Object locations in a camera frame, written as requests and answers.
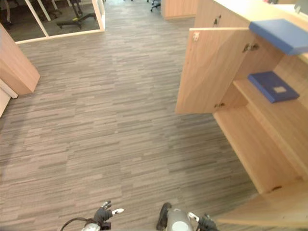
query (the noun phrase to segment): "wheel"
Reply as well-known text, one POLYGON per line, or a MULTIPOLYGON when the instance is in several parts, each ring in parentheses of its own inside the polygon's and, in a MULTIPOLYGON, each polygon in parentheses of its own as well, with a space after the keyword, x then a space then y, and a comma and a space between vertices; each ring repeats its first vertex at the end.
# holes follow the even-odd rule
POLYGON ((170 209, 171 207, 172 205, 170 203, 164 203, 162 209, 160 210, 158 222, 156 225, 156 229, 158 231, 162 231, 167 227, 168 209, 170 209))

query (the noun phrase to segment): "wooden counter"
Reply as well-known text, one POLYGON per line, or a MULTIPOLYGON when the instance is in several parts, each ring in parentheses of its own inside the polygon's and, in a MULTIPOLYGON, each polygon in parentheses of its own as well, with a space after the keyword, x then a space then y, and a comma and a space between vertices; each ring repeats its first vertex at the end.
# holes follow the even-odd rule
POLYGON ((213 113, 260 193, 221 222, 308 227, 308 53, 286 55, 248 28, 279 18, 308 31, 307 21, 259 0, 200 0, 189 31, 176 111, 213 113), (300 97, 270 103, 247 79, 267 71, 300 97))
POLYGON ((164 19, 195 17, 199 0, 161 0, 164 19))

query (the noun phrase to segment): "wooden panel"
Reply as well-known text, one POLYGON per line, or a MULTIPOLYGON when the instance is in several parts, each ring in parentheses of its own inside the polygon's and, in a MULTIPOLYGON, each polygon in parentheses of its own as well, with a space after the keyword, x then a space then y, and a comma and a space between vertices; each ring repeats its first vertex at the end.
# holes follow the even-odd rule
POLYGON ((270 103, 248 79, 236 80, 234 84, 286 158, 307 178, 308 110, 298 100, 270 103))
POLYGON ((194 27, 248 27, 249 22, 212 0, 200 0, 194 27))
MULTIPOLYGON (((295 15, 287 13, 271 4, 267 4, 261 0, 213 0, 224 7, 228 8, 230 11, 243 17, 243 19, 248 22, 257 20, 268 20, 284 18, 289 22, 301 27, 302 29, 308 31, 308 23, 295 15)), ((308 63, 308 53, 301 55, 305 62, 308 63)))
POLYGON ((298 0, 278 0, 278 4, 295 4, 298 0))
POLYGON ((2 25, 0 25, 0 30, 1 79, 19 95, 32 93, 39 80, 36 68, 15 44, 2 25))
POLYGON ((236 73, 236 79, 247 78, 252 73, 272 71, 284 56, 281 50, 258 35, 253 41, 255 43, 259 46, 258 50, 248 52, 236 73))
POLYGON ((289 184, 299 174, 246 107, 214 113, 259 193, 289 184))
POLYGON ((246 56, 241 47, 253 39, 248 28, 191 29, 176 111, 214 112, 246 56), (199 33, 196 42, 195 32, 199 33))
POLYGON ((308 109, 308 65, 298 56, 285 55, 274 72, 300 94, 298 100, 308 109))
POLYGON ((162 0, 161 13, 165 19, 195 17, 199 0, 162 0))
POLYGON ((234 107, 240 107, 245 106, 248 104, 247 99, 240 93, 240 91, 231 84, 226 92, 226 94, 223 96, 220 107, 217 108, 217 110, 225 110, 227 108, 234 108, 234 107))
POLYGON ((0 117, 2 116, 2 113, 6 105, 10 101, 10 98, 11 97, 7 93, 5 93, 5 91, 2 88, 0 88, 0 117))
POLYGON ((278 227, 308 227, 308 182, 259 195, 223 215, 219 222, 278 227))

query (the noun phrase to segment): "blue book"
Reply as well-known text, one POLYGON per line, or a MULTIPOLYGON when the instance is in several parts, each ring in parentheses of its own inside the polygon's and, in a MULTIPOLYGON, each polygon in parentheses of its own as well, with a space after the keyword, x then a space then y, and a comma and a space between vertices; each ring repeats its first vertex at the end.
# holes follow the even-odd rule
POLYGON ((295 100, 299 97, 295 90, 272 71, 250 74, 248 79, 271 103, 295 100))
POLYGON ((249 28, 285 54, 308 52, 308 31, 284 19, 254 21, 249 28))

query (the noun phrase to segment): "glass wall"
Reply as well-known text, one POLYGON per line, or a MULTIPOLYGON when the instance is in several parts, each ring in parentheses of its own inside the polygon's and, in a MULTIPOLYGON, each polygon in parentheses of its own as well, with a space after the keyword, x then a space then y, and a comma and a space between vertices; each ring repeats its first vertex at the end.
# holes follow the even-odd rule
POLYGON ((103 30, 102 0, 0 0, 0 7, 0 22, 15 41, 103 30))

